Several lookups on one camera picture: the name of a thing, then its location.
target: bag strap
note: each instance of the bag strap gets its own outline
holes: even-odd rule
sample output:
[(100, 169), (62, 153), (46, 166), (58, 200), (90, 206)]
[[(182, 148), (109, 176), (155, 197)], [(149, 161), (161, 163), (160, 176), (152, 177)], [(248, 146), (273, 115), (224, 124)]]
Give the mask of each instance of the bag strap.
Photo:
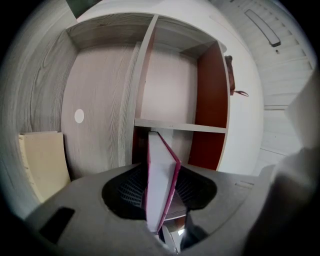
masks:
[(249, 94), (248, 94), (248, 93), (246, 93), (246, 92), (244, 92), (244, 91), (242, 91), (242, 90), (235, 90), (234, 92), (235, 92), (235, 93), (237, 93), (237, 94), (240, 94), (240, 95), (243, 95), (243, 96), (249, 97)]

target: red panel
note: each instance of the red panel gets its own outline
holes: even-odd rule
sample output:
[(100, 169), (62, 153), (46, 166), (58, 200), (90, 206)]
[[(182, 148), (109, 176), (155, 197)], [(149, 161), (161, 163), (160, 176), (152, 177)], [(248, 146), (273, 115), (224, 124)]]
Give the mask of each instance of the red panel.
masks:
[[(227, 127), (228, 88), (223, 55), (214, 43), (197, 62), (198, 85), (195, 124)], [(189, 164), (216, 170), (224, 146), (225, 134), (193, 133)]]
[(216, 170), (224, 141), (224, 133), (195, 131), (188, 164)]
[(228, 89), (223, 61), (217, 42), (198, 59), (196, 125), (227, 127)]

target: cream board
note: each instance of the cream board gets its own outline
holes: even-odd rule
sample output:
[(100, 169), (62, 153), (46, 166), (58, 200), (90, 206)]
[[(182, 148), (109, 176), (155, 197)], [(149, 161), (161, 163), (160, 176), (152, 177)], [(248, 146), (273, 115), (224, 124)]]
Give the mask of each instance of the cream board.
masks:
[(19, 145), (28, 181), (41, 203), (70, 182), (61, 132), (22, 133)]

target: white circle sticker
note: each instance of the white circle sticker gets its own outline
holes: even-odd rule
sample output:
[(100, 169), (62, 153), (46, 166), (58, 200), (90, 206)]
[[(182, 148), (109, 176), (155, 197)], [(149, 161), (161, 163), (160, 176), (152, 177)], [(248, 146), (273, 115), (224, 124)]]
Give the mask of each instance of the white circle sticker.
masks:
[(81, 124), (85, 118), (85, 113), (82, 109), (77, 109), (76, 112), (74, 113), (74, 120), (78, 123)]

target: shelf board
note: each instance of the shelf board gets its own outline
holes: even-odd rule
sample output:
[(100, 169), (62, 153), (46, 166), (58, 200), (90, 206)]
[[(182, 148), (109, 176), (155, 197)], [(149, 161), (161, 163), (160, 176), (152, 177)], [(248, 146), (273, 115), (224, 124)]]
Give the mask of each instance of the shelf board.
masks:
[(177, 212), (175, 214), (166, 216), (164, 218), (164, 221), (171, 221), (171, 220), (178, 219), (178, 218), (181, 218), (181, 217), (184, 217), (184, 216), (187, 216), (186, 212)]
[(69, 27), (66, 31), (80, 49), (112, 44), (142, 42), (153, 19), (148, 13), (115, 13), (99, 16)]
[(173, 130), (193, 131), (193, 132), (206, 132), (225, 134), (227, 129), (221, 127), (205, 126), (191, 123), (174, 123), (167, 121), (146, 120), (141, 118), (134, 119), (134, 125), (139, 127), (151, 128), (165, 128)]

